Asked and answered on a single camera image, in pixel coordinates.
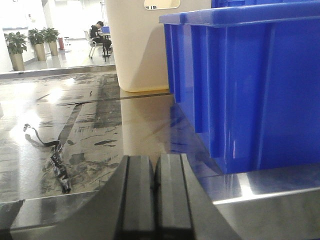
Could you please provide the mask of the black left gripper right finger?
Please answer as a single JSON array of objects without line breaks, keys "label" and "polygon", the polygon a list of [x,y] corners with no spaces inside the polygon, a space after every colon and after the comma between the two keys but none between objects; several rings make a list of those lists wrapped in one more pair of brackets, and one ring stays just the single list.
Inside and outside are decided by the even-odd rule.
[{"label": "black left gripper right finger", "polygon": [[161,155],[155,193],[158,239],[240,239],[198,182],[185,153]]}]

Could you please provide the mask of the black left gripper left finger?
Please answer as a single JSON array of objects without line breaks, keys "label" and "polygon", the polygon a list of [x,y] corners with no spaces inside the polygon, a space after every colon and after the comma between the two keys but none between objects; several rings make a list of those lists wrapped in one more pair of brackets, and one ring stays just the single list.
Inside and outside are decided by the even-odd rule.
[{"label": "black left gripper left finger", "polygon": [[14,240],[154,240],[154,173],[148,156],[125,155],[107,183],[69,216],[10,230]]}]

